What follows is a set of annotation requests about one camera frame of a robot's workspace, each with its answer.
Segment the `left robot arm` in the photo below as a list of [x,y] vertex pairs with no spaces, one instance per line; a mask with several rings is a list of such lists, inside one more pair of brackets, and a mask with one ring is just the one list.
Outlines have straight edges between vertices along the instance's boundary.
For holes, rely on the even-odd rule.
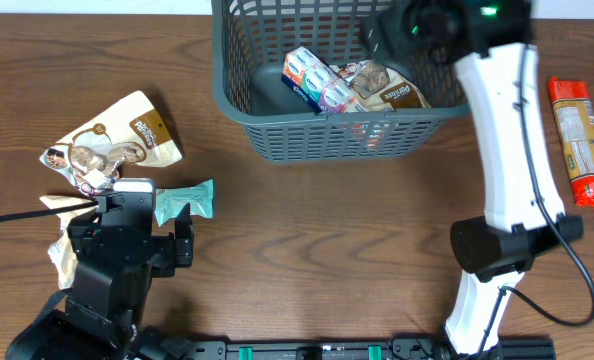
[[72,285],[54,293],[10,343],[8,359],[123,359],[139,337],[153,279],[171,278],[193,262],[188,205],[174,232],[152,233],[151,192],[110,191],[73,218],[67,234],[78,264]]

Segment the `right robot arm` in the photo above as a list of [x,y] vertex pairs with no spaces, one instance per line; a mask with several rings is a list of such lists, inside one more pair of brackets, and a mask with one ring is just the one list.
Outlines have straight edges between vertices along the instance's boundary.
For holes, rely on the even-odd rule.
[[485,207],[451,227],[462,275],[437,359],[541,357],[543,343],[503,342],[499,325],[534,261],[583,234],[549,165],[531,12],[528,1],[397,1],[362,23],[363,44],[377,61],[422,51],[451,65],[473,117]]

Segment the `grey plastic basket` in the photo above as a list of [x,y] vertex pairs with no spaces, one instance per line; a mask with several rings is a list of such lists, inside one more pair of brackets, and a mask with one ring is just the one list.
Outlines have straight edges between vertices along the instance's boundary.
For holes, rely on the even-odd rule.
[[328,64],[365,60],[363,21],[380,0],[212,0],[213,95],[272,163],[391,158],[422,145],[445,122],[469,114],[448,65],[416,52],[387,62],[426,97],[427,109],[325,114],[281,80],[285,56],[304,46]]

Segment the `Kleenex tissue multipack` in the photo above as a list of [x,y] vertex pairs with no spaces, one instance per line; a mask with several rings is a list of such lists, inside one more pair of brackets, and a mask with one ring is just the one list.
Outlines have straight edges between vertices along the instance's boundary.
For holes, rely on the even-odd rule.
[[289,52],[281,80],[316,113],[346,114],[351,90],[346,82],[305,47]]

